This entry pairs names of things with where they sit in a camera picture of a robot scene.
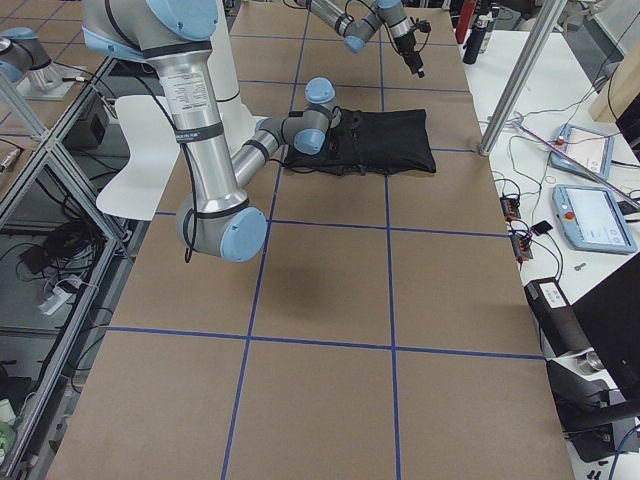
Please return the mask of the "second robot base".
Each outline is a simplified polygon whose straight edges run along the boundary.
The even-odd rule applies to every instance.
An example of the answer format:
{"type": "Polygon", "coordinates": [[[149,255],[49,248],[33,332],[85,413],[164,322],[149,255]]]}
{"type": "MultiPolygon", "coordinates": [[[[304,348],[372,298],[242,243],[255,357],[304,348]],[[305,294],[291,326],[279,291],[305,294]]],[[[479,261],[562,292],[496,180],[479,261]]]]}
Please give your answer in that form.
{"type": "Polygon", "coordinates": [[[1,32],[1,73],[30,100],[60,101],[75,83],[85,80],[79,71],[55,64],[28,27],[1,32]]]}

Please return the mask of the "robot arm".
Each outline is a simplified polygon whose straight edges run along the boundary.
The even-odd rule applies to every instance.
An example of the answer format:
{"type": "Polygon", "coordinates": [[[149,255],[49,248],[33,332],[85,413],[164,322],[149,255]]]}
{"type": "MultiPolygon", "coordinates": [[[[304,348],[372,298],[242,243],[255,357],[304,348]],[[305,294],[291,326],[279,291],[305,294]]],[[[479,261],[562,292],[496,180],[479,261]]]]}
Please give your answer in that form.
{"type": "Polygon", "coordinates": [[[413,75],[425,76],[420,51],[416,49],[415,31],[427,35],[431,32],[428,21],[414,21],[406,14],[401,1],[375,1],[364,4],[367,12],[356,19],[332,1],[308,0],[295,1],[318,17],[344,39],[344,44],[352,53],[359,53],[379,30],[386,30],[394,51],[403,59],[413,75]]]}
{"type": "Polygon", "coordinates": [[[104,56],[150,65],[168,103],[164,115],[181,147],[192,193],[176,218],[185,255],[203,253],[245,262],[263,247],[267,219],[244,187],[282,146],[313,155],[340,121],[332,83],[316,77],[305,87],[307,106],[259,121],[236,153],[208,68],[212,38],[226,24],[215,1],[86,1],[86,45],[104,56]]]}

